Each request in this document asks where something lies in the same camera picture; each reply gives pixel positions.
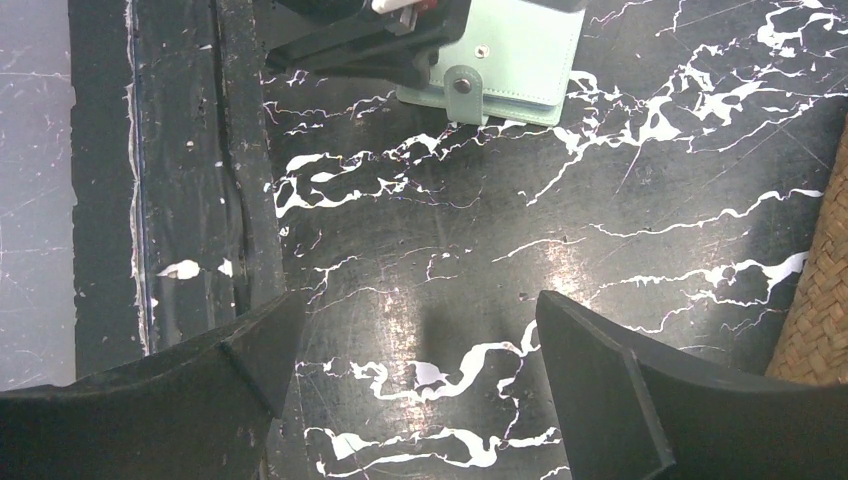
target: gray floor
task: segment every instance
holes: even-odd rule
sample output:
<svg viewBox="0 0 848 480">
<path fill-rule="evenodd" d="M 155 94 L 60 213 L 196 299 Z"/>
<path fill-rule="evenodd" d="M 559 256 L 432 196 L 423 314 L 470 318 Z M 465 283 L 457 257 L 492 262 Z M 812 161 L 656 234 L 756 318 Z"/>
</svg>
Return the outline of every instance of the gray floor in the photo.
<svg viewBox="0 0 848 480">
<path fill-rule="evenodd" d="M 0 390 L 75 378 L 66 0 L 0 2 Z"/>
</svg>

